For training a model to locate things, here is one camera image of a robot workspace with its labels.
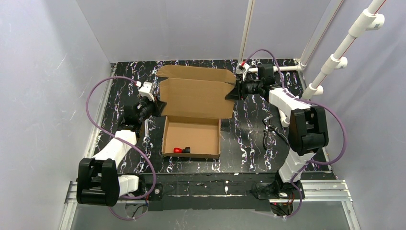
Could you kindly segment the brown cardboard box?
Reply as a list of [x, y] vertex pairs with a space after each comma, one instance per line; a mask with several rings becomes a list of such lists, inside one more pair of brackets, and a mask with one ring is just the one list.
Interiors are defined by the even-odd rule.
[[[221, 121], [233, 116], [234, 101], [225, 96], [236, 78], [227, 69], [165, 65], [157, 71], [159, 97], [166, 102], [162, 141], [164, 157], [218, 159]], [[174, 148], [184, 149], [174, 153]]]

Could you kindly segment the small red ball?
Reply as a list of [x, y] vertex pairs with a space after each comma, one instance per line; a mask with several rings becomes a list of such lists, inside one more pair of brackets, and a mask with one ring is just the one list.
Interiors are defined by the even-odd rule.
[[173, 149], [173, 152], [174, 152], [174, 153], [183, 153], [183, 152], [184, 152], [184, 149], [181, 149], [181, 148], [174, 148], [174, 149]]

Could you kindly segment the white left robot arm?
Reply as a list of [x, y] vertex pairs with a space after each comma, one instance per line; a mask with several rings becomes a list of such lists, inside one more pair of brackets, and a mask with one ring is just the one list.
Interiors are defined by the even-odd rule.
[[143, 96], [134, 105], [126, 105], [118, 120], [117, 131], [110, 142], [92, 158], [79, 162], [77, 201], [80, 204], [114, 206], [118, 199], [138, 190], [139, 176], [119, 175], [118, 164], [136, 145], [144, 122], [160, 116], [166, 102]]

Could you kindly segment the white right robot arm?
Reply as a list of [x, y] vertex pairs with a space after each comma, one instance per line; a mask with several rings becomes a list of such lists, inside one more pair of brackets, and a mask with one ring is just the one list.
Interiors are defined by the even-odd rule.
[[243, 100], [258, 94], [277, 107], [288, 119], [288, 156], [278, 170], [274, 184], [296, 183], [315, 154], [328, 144], [326, 113], [320, 106], [301, 102], [281, 84], [277, 84], [272, 64], [258, 66], [257, 80], [248, 80], [249, 64], [237, 65], [237, 80], [227, 100]]

